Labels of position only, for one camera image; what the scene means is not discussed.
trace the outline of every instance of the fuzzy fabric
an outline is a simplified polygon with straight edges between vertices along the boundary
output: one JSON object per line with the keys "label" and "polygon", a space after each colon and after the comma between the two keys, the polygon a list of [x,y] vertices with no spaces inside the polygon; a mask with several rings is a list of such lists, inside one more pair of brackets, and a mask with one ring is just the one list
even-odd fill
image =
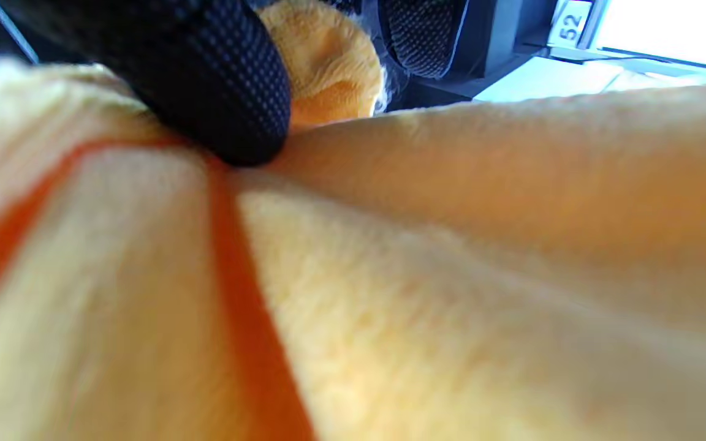
{"label": "fuzzy fabric", "polygon": [[372,116],[384,78],[370,37],[350,17],[317,0],[261,9],[291,83],[291,129]]}
{"label": "fuzzy fabric", "polygon": [[0,76],[0,440],[706,439],[706,86],[339,122],[229,170]]}

